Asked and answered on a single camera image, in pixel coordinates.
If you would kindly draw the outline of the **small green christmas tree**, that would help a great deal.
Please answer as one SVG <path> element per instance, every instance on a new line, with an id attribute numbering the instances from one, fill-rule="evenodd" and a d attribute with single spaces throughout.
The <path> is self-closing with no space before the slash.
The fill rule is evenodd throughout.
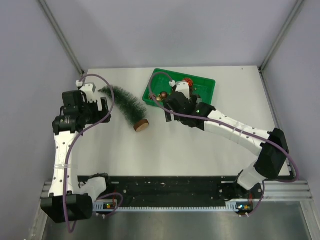
<path id="1" fill-rule="evenodd" d="M 115 106 L 135 132 L 145 130 L 149 125 L 147 109 L 132 93 L 112 85 Z"/>

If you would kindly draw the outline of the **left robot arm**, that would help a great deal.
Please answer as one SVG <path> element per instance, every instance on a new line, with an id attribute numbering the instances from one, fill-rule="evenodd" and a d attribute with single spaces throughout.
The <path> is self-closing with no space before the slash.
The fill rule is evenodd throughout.
<path id="1" fill-rule="evenodd" d="M 86 220 L 92 216 L 94 201 L 100 195 L 109 198 L 114 191 L 106 173 L 91 176 L 79 187 L 78 159 L 72 156 L 74 140 L 83 135 L 86 126 L 111 120 L 105 97 L 93 99 L 89 91 L 62 93 L 63 105 L 52 122 L 55 161 L 48 196 L 40 201 L 41 209 L 55 222 Z"/>

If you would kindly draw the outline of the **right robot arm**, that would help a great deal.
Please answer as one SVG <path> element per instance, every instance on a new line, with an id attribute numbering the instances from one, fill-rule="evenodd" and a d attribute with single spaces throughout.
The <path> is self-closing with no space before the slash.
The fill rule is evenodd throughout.
<path id="1" fill-rule="evenodd" d="M 257 157 L 234 181 L 233 192 L 237 197 L 245 198 L 257 184 L 278 178 L 289 153 L 282 130 L 274 128 L 273 131 L 266 131 L 248 126 L 210 104 L 187 98 L 181 92 L 169 95 L 163 106 L 167 110 L 166 121 L 175 120 L 190 128 L 220 135 Z"/>

